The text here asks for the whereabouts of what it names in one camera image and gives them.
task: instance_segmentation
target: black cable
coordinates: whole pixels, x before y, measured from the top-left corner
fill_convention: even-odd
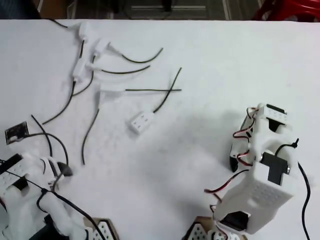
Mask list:
[[[169,92],[170,89],[125,89],[127,92]],[[182,89],[172,89],[171,92],[181,92]]]
[[[85,45],[85,40],[82,40],[79,59],[82,58],[82,54],[84,53],[84,45]]]
[[[86,162],[85,162],[85,144],[86,144],[86,140],[87,140],[87,137],[91,131],[91,128],[93,127],[93,125],[95,124],[95,121],[97,119],[97,116],[98,116],[98,113],[99,113],[99,109],[96,111],[96,114],[89,126],[89,129],[88,131],[86,132],[85,136],[84,136],[84,139],[83,139],[83,142],[82,142],[82,147],[81,147],[81,156],[82,156],[82,164],[83,165],[86,165]]]
[[[283,148],[283,147],[292,147],[292,148],[296,148],[298,146],[298,142],[299,142],[299,138],[296,139],[295,142],[293,142],[292,144],[282,144],[281,146],[278,147],[278,149],[275,151],[275,156],[277,156],[280,152],[280,150]],[[300,165],[300,163],[298,162],[298,167],[300,169],[300,172],[303,176],[303,179],[305,181],[305,186],[306,186],[306,198],[305,198],[305,201],[304,201],[304,204],[303,204],[303,207],[302,207],[302,213],[301,213],[301,219],[302,219],[302,227],[303,227],[303,231],[305,233],[305,236],[306,236],[306,239],[307,240],[310,240],[310,237],[309,237],[309,233],[308,233],[308,230],[307,230],[307,227],[306,227],[306,208],[307,208],[307,205],[308,205],[308,202],[310,200],[310,196],[311,196],[311,188],[310,188],[310,184],[309,184],[309,180],[307,178],[307,175],[304,171],[304,169],[302,168],[302,166]]]
[[[96,58],[96,56],[94,55],[94,56],[92,57],[92,63],[95,62],[95,58]],[[90,87],[90,85],[91,85],[91,84],[93,83],[93,81],[94,81],[94,74],[95,74],[95,71],[92,70],[91,80],[90,80],[89,84],[88,84],[87,86],[85,86],[82,90],[80,90],[79,92],[74,93],[74,94],[73,94],[73,97],[74,97],[74,96],[77,96],[77,95],[79,95],[79,94],[81,94],[81,93],[83,93],[85,90],[87,90],[87,88]]]
[[[280,152],[280,150],[283,148],[283,147],[292,147],[292,148],[296,148],[298,147],[298,142],[299,142],[299,138],[296,139],[295,142],[291,143],[291,144],[282,144],[278,147],[278,149],[275,151],[275,156],[277,156]]]
[[[52,185],[52,192],[56,191],[56,186],[58,181],[60,180],[60,178],[62,177],[62,175],[64,174],[64,172],[60,172],[60,174],[58,175],[58,177],[55,179],[53,185]]]
[[[52,18],[45,18],[46,20],[49,20],[49,21],[51,21],[51,22],[53,22],[53,23],[55,23],[55,24],[58,24],[59,26],[61,26],[61,27],[63,27],[63,28],[69,28],[68,26],[66,26],[66,25],[63,25],[63,24],[61,24],[60,22],[58,22],[57,20],[55,20],[55,19],[52,19]]]
[[[41,128],[41,131],[45,134],[46,141],[48,142],[48,145],[49,145],[50,157],[52,157],[53,156],[52,145],[51,145],[51,141],[50,141],[45,129],[42,127],[40,122],[38,122],[38,120],[32,114],[31,114],[31,117],[33,118],[35,123],[39,126],[39,128]]]
[[[47,211],[45,211],[45,210],[43,210],[41,207],[40,207],[40,201],[41,201],[41,199],[46,195],[46,193],[48,192],[48,190],[47,189],[45,189],[45,188],[41,188],[41,195],[40,195],[40,197],[37,199],[37,201],[36,201],[36,206],[38,207],[38,209],[40,209],[42,212],[44,212],[44,213],[48,213]]]
[[[39,158],[39,159],[43,162],[43,165],[44,165],[43,174],[45,174],[45,172],[46,172],[46,162],[42,158]]]
[[[39,133],[33,133],[33,134],[29,134],[28,136],[24,137],[25,139],[30,138],[30,137],[35,137],[35,136],[40,136],[40,135],[48,135],[50,137],[53,137],[54,139],[56,139],[62,146],[64,154],[65,154],[65,162],[66,164],[69,166],[69,157],[68,157],[68,152],[66,149],[66,146],[64,145],[64,143],[55,135],[51,134],[51,133],[43,133],[43,132],[39,132]]]
[[[17,174],[15,174],[15,173],[13,173],[13,172],[10,172],[10,171],[5,171],[6,173],[8,173],[8,174],[12,174],[12,175],[14,175],[14,176],[16,176],[16,177],[18,177],[18,178],[23,178],[22,176],[19,176],[19,175],[17,175]],[[39,186],[38,184],[36,184],[36,183],[34,183],[33,181],[30,181],[30,180],[28,180],[27,178],[25,178],[25,180],[27,181],[27,182],[29,182],[29,183],[31,183],[31,184],[33,184],[33,185],[35,185],[35,186],[37,186],[38,188],[40,188],[40,189],[42,189],[42,187],[41,186]]]
[[[178,78],[178,76],[179,76],[179,73],[180,73],[181,69],[182,69],[182,67],[180,67],[178,73],[176,74],[176,76],[175,76],[175,78],[174,78],[174,80],[173,80],[173,83],[172,83],[169,91],[167,92],[165,98],[163,99],[163,101],[162,101],[162,102],[160,103],[160,105],[153,111],[154,114],[155,114],[156,112],[158,112],[159,109],[162,107],[162,105],[166,102],[169,94],[171,93],[172,89],[174,88],[175,82],[176,82],[176,80],[177,80],[177,78]]]
[[[306,175],[304,169],[302,168],[302,166],[300,165],[299,162],[298,162],[298,167],[299,167],[299,169],[301,171],[301,174],[303,176],[303,179],[304,179],[305,185],[306,185],[306,198],[305,198],[305,202],[304,202],[303,207],[302,207],[302,214],[301,214],[302,227],[303,227],[303,231],[305,233],[306,239],[310,240],[309,233],[308,233],[308,230],[307,230],[307,227],[306,227],[305,218],[306,218],[306,208],[307,208],[308,202],[310,200],[311,189],[310,189],[310,184],[309,184],[307,175]]]
[[[152,60],[154,60],[156,57],[158,57],[160,55],[160,53],[163,51],[163,47],[157,52],[157,54],[155,56],[153,56],[152,58],[150,58],[149,60],[145,60],[145,61],[135,61],[135,60],[132,60],[128,57],[126,57],[125,55],[121,55],[124,59],[128,60],[129,62],[132,62],[132,63],[135,63],[135,64],[146,64],[148,62],[151,62]]]
[[[81,208],[79,208],[78,206],[76,206],[74,203],[72,203],[71,201],[69,201],[68,199],[64,198],[63,196],[57,194],[56,192],[53,192],[53,194],[60,199],[61,201],[65,202],[66,204],[68,204],[70,207],[72,207],[74,210],[76,210],[77,212],[79,212],[80,214],[82,214],[84,217],[86,217],[94,226],[94,228],[96,229],[96,231],[99,233],[100,237],[103,240],[106,240],[105,236],[103,235],[103,233],[100,231],[98,225],[95,223],[95,221],[92,219],[92,217],[86,213],[85,211],[83,211]]]
[[[134,73],[138,73],[141,72],[143,70],[146,70],[150,68],[150,65],[145,66],[144,68],[138,69],[138,70],[133,70],[133,71],[123,71],[123,72],[118,72],[118,71],[108,71],[108,70],[103,70],[101,69],[102,72],[104,73],[108,73],[108,74],[134,74]]]
[[[70,94],[70,97],[68,99],[68,102],[66,103],[66,105],[64,106],[64,108],[58,113],[56,114],[55,116],[53,116],[52,118],[50,118],[49,120],[45,121],[42,123],[42,125],[45,125],[49,122],[51,122],[52,120],[54,120],[55,118],[59,117],[66,109],[67,107],[69,106],[70,102],[71,102],[71,99],[73,97],[73,94],[74,94],[74,91],[75,91],[75,85],[76,85],[76,81],[73,81],[72,83],[72,89],[71,89],[71,94]]]

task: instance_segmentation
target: white connector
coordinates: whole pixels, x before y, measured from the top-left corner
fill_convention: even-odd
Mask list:
[[[83,72],[85,71],[85,68],[86,68],[86,60],[84,60],[83,58],[79,58],[72,73],[73,79],[76,82],[78,80],[81,80]]]
[[[136,134],[141,134],[148,127],[150,127],[151,123],[154,120],[154,117],[155,114],[153,112],[143,111],[129,123],[129,127]]]
[[[100,40],[98,41],[98,43],[95,45],[94,47],[94,56],[96,58],[99,58],[101,56],[101,54],[107,49],[108,46],[108,41],[105,38],[100,38]]]
[[[82,41],[87,42],[89,38],[89,31],[90,31],[89,22],[87,21],[82,22],[79,27],[79,38]]]
[[[122,56],[122,53],[118,49],[116,49],[114,46],[112,46],[111,42],[107,44],[106,49],[118,56]]]

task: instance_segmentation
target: white table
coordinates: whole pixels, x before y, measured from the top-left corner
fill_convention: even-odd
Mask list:
[[[181,239],[196,216],[210,216],[215,199],[204,188],[220,186],[231,175],[231,134],[248,106],[260,102],[288,111],[300,138],[296,154],[311,182],[306,225],[317,239],[319,225],[320,26],[317,23],[250,21],[92,20],[84,58],[99,36],[137,60],[160,47],[151,68],[139,74],[97,74],[110,89],[167,88],[169,96],[155,122],[136,137],[126,122],[153,110],[163,93],[125,94],[106,102],[88,137],[81,166],[81,143],[96,111],[97,85],[75,97],[66,112],[45,126],[65,143],[75,175],[62,183],[61,194],[93,217],[110,218],[123,240]],[[63,21],[71,25],[72,21]],[[80,42],[72,31],[47,20],[0,21],[0,157],[12,154],[4,130],[28,120],[45,121],[65,104]],[[141,65],[107,54],[98,62],[113,71]],[[90,73],[79,90],[89,81]],[[52,140],[54,157],[64,153]],[[44,137],[13,146],[48,155]],[[285,204],[275,219],[251,240],[305,239],[301,210],[306,188]]]

